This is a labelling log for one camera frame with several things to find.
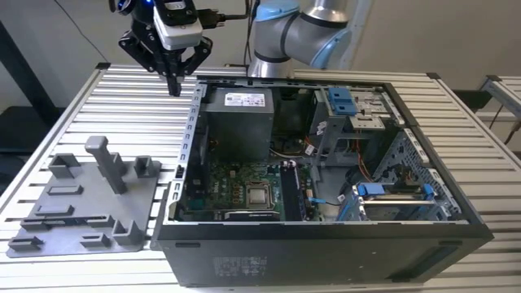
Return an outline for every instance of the orange wire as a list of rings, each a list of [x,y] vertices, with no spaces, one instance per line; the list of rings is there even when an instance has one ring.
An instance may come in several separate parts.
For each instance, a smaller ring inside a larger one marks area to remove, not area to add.
[[[369,176],[367,168],[365,167],[363,160],[362,160],[361,155],[359,155],[359,141],[358,140],[357,140],[357,153],[358,153],[358,169],[359,169],[359,173],[363,175],[365,179],[369,182],[373,182],[373,180],[370,179],[370,176]]]

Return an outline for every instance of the gray post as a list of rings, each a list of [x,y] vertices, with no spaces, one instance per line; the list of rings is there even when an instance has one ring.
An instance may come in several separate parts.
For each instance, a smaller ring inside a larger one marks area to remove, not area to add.
[[[99,166],[101,174],[105,176],[106,182],[115,194],[122,194],[126,191],[119,170],[111,161],[111,156],[106,150],[107,139],[103,136],[90,136],[85,143],[85,151],[95,158]]]

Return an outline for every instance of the aluminum extrusion table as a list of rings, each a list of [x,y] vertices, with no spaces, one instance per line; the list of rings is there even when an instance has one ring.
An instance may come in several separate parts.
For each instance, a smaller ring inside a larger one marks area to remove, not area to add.
[[[199,75],[243,76],[242,68],[201,68]],[[439,79],[426,74],[298,70],[299,79],[391,82],[495,239],[423,285],[311,286],[275,288],[181,288],[162,252],[149,243],[135,253],[9,259],[6,242],[17,233],[39,195],[55,153],[93,161],[82,148],[87,136],[103,135],[123,160],[150,155],[162,163],[151,206],[151,234],[158,200],[174,175],[178,143],[194,77],[181,97],[167,95],[154,73],[135,66],[94,70],[85,86],[0,197],[0,289],[15,292],[521,292],[521,162]]]
[[[521,77],[488,75],[480,90],[487,91],[516,119],[521,119]]]

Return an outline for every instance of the sticker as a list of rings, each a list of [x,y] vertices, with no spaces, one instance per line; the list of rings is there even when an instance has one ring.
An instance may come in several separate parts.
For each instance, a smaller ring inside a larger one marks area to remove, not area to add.
[[[306,150],[303,151],[303,152],[306,153],[306,155],[310,156],[310,154],[313,153],[313,151],[314,151],[314,146],[307,145]]]
[[[263,93],[227,93],[225,106],[265,107]]]
[[[266,273],[266,266],[266,256],[213,258],[213,269],[217,277],[259,277]]]

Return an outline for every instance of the motherboard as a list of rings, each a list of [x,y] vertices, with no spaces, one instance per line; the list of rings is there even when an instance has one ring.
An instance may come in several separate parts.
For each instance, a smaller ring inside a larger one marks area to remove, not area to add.
[[[281,164],[210,162],[206,192],[185,199],[185,220],[283,221],[286,211],[295,211],[299,220],[311,220],[309,166],[299,165],[289,177],[281,176],[283,170]]]

